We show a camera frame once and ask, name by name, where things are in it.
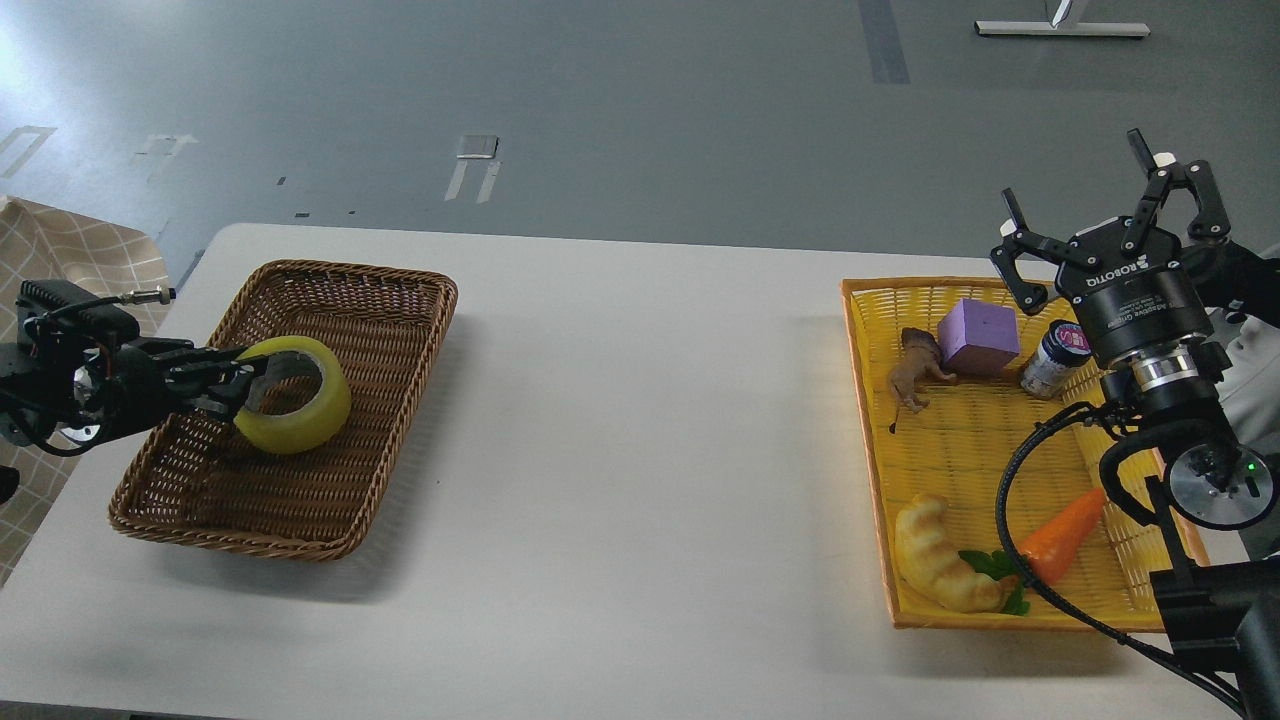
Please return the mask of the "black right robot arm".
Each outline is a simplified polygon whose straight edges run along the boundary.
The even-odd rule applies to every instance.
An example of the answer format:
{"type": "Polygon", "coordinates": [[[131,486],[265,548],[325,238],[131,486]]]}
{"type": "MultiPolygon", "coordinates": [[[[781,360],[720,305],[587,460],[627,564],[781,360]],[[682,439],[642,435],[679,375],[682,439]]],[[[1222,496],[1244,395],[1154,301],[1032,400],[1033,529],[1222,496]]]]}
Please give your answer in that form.
{"type": "Polygon", "coordinates": [[[1277,457],[1243,445],[1217,392],[1230,361],[1210,338],[1197,281],[1230,246],[1230,220],[1211,167],[1128,142],[1146,174],[1130,215],[1060,241],[1034,232],[1011,190],[1009,219],[991,261],[1016,306],[1039,314],[1050,291],[1025,281],[1029,254],[1057,268],[1103,375],[1103,402],[1075,402],[1039,423],[1012,452],[996,491],[995,528],[1016,573],[1043,601],[1199,687],[1243,719],[1277,716],[1277,560],[1202,568],[1189,559],[1178,518],[1215,530],[1263,520],[1277,503],[1277,457]],[[1032,452],[1073,424],[1103,428],[1114,445],[1098,464],[1108,500],[1134,523],[1156,527],[1171,566],[1151,588],[1170,643],[1157,650],[1085,614],[1034,571],[1009,530],[1014,479],[1032,452]]]}

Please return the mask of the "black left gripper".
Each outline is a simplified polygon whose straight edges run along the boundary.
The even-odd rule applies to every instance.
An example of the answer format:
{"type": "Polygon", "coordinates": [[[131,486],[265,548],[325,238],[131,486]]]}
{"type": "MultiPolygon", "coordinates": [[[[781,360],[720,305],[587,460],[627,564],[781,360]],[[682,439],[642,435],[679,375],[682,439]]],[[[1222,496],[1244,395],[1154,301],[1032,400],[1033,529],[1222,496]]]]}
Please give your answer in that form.
{"type": "Polygon", "coordinates": [[[84,338],[59,340],[51,355],[56,388],[77,419],[58,421],[55,432],[74,446],[92,446],[150,430],[172,414],[230,421],[257,379],[256,363],[241,361],[246,350],[196,348],[178,338],[142,337],[106,350],[84,338]]]}

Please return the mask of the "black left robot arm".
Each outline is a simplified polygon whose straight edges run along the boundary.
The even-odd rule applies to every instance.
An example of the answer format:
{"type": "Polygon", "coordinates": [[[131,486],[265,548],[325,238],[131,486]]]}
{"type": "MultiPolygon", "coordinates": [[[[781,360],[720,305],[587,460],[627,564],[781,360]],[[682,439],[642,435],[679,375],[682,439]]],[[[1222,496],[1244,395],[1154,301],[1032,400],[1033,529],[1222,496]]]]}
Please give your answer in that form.
{"type": "Polygon", "coordinates": [[[65,279],[22,281],[15,338],[3,345],[3,438],[78,457],[173,415],[230,421],[268,356],[147,337],[128,313],[175,296],[165,286],[99,296],[65,279]]]}

